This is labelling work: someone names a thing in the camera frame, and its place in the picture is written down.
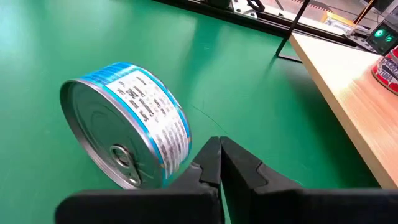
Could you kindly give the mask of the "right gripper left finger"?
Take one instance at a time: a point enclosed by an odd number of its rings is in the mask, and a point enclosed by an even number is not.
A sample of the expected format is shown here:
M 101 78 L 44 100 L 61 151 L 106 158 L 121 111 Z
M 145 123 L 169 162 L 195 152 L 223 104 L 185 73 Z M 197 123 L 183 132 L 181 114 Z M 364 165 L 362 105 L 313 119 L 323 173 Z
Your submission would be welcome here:
M 85 190 L 64 199 L 56 223 L 224 223 L 221 142 L 211 137 L 164 189 Z

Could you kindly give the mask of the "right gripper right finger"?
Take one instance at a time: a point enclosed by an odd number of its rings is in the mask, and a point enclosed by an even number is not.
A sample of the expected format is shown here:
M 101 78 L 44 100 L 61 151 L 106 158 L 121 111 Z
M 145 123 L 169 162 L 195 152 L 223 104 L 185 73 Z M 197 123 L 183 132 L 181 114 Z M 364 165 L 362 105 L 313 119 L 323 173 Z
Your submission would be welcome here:
M 228 137 L 221 180 L 232 223 L 397 224 L 397 191 L 306 189 Z

